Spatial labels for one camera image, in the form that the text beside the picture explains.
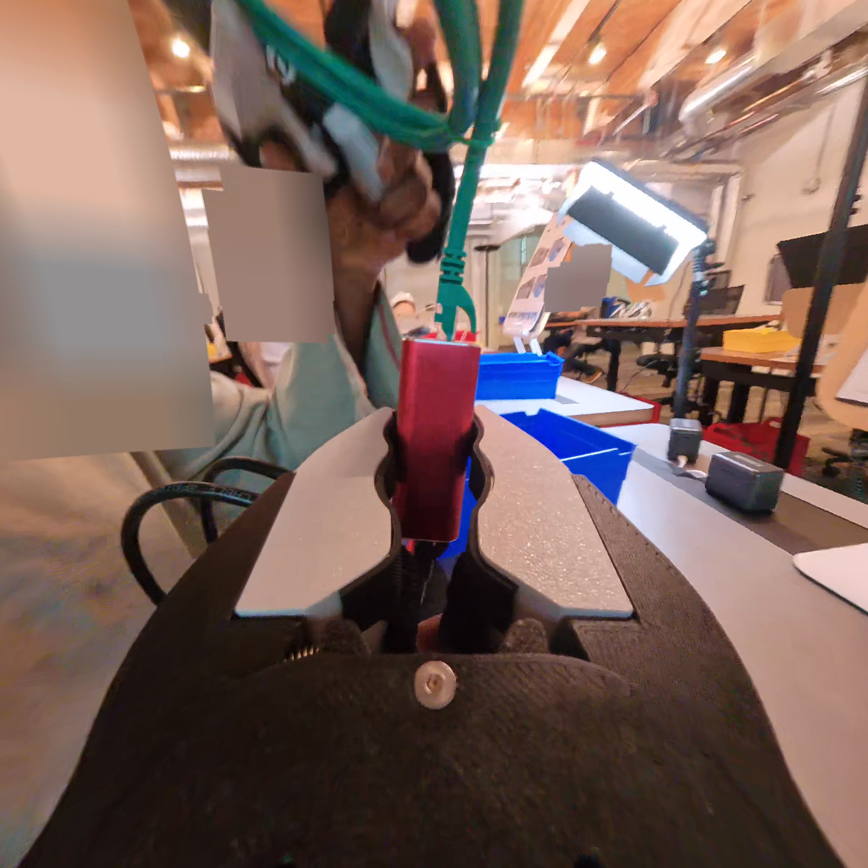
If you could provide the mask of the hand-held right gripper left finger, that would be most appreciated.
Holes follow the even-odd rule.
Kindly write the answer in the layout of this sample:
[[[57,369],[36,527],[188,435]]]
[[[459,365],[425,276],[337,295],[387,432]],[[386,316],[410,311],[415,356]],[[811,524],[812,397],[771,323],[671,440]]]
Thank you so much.
[[[242,618],[331,619],[399,552],[384,488],[393,411],[376,410],[298,468],[236,602]]]

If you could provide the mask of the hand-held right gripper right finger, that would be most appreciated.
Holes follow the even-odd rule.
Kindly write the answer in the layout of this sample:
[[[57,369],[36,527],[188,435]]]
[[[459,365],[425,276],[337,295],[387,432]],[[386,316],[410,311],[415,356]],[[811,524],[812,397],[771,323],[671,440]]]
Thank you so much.
[[[476,496],[468,554],[496,621],[625,621],[634,607],[567,467],[486,408],[475,412]]]

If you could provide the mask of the blue plastic bin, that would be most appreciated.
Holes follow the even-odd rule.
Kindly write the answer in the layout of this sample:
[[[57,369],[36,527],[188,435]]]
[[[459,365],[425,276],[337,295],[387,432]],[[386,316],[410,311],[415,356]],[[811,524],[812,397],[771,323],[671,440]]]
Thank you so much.
[[[599,429],[540,409],[502,413],[512,423],[551,451],[574,476],[587,478],[613,505],[617,505],[635,445]]]
[[[483,353],[476,401],[553,399],[562,367],[556,353]]]

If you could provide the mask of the red ethernet splitter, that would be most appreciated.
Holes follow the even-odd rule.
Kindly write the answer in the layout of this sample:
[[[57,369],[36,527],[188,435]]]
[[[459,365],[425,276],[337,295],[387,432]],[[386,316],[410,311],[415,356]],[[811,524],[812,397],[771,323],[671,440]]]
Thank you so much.
[[[392,503],[403,537],[450,544],[460,530],[481,350],[406,339],[401,354]]]

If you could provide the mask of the grey desk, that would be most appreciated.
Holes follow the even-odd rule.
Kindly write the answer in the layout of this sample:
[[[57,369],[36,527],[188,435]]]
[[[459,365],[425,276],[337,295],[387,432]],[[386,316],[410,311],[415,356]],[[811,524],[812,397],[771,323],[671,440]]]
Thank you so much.
[[[708,604],[821,830],[844,865],[866,866],[866,614],[803,577],[785,548],[690,493],[665,461],[665,425],[606,432],[636,444],[619,510]]]

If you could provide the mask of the black pole clamp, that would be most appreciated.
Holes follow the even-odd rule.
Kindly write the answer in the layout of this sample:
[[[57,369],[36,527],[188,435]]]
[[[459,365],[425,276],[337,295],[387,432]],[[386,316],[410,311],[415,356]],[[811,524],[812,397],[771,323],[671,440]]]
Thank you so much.
[[[700,420],[671,418],[668,432],[667,460],[681,465],[695,463],[704,437],[704,428]]]

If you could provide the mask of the dark grey box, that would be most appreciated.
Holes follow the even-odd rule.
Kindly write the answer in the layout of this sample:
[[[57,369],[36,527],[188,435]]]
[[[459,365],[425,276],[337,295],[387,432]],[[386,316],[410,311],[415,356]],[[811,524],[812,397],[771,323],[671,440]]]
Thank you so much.
[[[745,514],[769,515],[778,505],[786,472],[737,451],[715,453],[708,465],[706,492]]]

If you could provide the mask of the red crate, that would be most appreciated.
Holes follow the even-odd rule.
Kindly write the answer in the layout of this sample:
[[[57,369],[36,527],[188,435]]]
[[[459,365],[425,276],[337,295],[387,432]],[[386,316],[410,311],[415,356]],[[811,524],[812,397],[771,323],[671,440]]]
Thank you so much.
[[[773,463],[777,448],[781,418],[766,418],[761,422],[717,422],[704,429],[704,440],[725,450],[751,455]],[[810,440],[796,435],[787,472],[802,477]]]

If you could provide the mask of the person's cream clothing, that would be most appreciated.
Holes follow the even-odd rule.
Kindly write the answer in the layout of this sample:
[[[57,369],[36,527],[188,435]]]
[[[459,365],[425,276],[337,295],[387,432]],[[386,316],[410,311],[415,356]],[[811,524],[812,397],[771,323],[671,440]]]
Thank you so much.
[[[2,748],[78,744],[150,610],[121,551],[150,454],[2,463]]]

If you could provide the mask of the wooden table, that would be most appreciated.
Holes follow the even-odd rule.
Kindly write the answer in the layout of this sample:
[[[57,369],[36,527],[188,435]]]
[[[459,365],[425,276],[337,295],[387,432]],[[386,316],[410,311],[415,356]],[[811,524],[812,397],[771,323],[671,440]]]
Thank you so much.
[[[741,353],[723,347],[701,350],[698,361],[702,377],[700,422],[708,426],[717,417],[715,408],[723,383],[732,385],[729,404],[722,415],[725,422],[739,424],[745,420],[753,388],[780,393],[782,409],[785,409],[793,389],[797,355],[797,349],[786,353]]]

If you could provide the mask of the yellow box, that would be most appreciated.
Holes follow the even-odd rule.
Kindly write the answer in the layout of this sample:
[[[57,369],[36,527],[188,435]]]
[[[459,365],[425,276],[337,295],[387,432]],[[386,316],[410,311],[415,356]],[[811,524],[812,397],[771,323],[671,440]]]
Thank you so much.
[[[800,339],[786,330],[768,325],[753,329],[727,330],[722,336],[722,347],[730,353],[782,354],[798,347]]]

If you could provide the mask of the white document stand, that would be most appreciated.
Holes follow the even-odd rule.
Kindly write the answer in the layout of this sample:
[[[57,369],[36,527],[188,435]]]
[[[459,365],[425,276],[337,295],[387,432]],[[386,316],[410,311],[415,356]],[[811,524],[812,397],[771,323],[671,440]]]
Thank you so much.
[[[867,613],[867,543],[802,552],[794,568],[854,608]]]

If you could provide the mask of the tan printed poster board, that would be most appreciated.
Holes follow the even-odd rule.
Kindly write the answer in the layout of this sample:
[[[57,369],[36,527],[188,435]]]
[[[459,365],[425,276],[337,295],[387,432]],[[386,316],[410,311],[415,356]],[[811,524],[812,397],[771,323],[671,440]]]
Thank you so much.
[[[832,290],[822,334],[834,346],[815,389],[819,407],[849,429],[867,430],[866,281]]]

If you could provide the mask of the thick black pole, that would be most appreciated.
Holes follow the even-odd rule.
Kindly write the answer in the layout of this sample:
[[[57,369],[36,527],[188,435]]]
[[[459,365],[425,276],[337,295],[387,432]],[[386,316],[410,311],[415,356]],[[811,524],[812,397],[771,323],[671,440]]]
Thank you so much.
[[[791,461],[796,435],[807,401],[814,362],[817,358],[824,322],[830,305],[832,290],[844,259],[846,235],[852,206],[859,187],[867,148],[866,115],[861,115],[855,126],[844,160],[838,195],[832,210],[829,228],[821,245],[815,286],[808,309],[806,328],[797,357],[793,388],[789,394],[780,431],[774,464],[787,471]]]

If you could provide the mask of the silver air duct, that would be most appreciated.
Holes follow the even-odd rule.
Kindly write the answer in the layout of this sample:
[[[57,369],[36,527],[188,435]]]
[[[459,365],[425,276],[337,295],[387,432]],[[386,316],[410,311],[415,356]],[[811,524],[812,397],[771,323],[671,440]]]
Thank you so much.
[[[692,92],[679,110],[684,142],[725,139],[808,109],[866,78],[866,42],[793,63],[754,52]]]

